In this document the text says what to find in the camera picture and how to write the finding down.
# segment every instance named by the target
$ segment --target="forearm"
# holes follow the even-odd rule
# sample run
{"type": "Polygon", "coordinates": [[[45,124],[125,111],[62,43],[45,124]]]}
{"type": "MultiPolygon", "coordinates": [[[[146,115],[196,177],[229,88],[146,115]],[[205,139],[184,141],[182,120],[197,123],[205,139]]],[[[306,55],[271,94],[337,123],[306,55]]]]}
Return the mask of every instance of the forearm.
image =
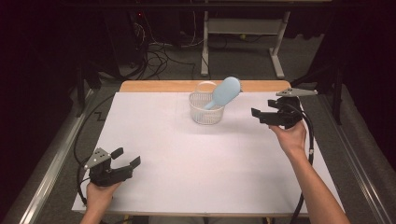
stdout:
{"type": "Polygon", "coordinates": [[[289,159],[302,189],[311,223],[349,223],[341,206],[309,164],[305,154],[289,155],[289,159]]]}
{"type": "Polygon", "coordinates": [[[103,216],[102,211],[87,210],[80,224],[99,224],[103,216]]]}

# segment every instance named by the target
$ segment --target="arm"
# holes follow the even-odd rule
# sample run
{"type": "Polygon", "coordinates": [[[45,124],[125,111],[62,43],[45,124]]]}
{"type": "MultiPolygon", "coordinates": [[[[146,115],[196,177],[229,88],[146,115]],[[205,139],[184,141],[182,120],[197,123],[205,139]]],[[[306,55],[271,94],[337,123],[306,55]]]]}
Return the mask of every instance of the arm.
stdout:
{"type": "Polygon", "coordinates": [[[93,183],[87,186],[87,211],[80,224],[98,224],[107,210],[113,198],[113,193],[120,183],[110,187],[98,187],[93,183]]]}
{"type": "Polygon", "coordinates": [[[302,121],[283,130],[269,126],[289,158],[303,192],[309,218],[312,223],[349,223],[341,206],[305,156],[306,130],[302,121]]]}

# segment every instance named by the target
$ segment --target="white table surface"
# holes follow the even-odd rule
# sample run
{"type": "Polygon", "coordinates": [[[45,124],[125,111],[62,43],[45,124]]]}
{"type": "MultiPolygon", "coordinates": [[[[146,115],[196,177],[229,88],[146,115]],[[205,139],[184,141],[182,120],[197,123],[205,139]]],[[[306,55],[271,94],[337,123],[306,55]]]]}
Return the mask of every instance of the white table surface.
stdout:
{"type": "MultiPolygon", "coordinates": [[[[267,106],[276,98],[275,92],[242,92],[226,105],[220,123],[200,125],[191,119],[187,92],[118,92],[97,147],[109,153],[124,148],[112,168],[137,156],[142,163],[107,212],[290,216],[301,193],[297,179],[275,134],[250,114],[251,107],[276,112],[267,106]]],[[[316,141],[314,168],[341,204],[316,141]]],[[[85,211],[78,196],[72,210],[85,211]]]]}

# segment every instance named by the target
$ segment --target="wooden table edge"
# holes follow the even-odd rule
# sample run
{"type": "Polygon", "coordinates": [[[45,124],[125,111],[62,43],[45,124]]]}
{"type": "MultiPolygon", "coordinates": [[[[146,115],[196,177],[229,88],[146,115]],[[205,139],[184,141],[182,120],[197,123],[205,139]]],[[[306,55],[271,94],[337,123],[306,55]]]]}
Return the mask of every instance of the wooden table edge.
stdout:
{"type": "MultiPolygon", "coordinates": [[[[210,80],[220,84],[222,80],[210,80]]],[[[120,92],[191,92],[202,80],[130,80],[124,81],[120,92]]],[[[285,80],[241,80],[242,91],[283,91],[290,87],[285,80]]],[[[214,86],[205,84],[200,91],[211,91],[214,86]]]]}

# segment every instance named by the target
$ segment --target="wrist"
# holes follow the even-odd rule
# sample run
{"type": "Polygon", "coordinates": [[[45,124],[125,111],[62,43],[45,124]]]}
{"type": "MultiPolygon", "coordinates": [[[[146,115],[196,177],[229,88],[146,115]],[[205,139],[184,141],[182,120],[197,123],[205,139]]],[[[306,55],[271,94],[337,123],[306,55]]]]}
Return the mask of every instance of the wrist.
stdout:
{"type": "Polygon", "coordinates": [[[303,149],[290,150],[286,155],[288,156],[291,163],[308,161],[308,158],[306,157],[305,151],[303,149]]]}

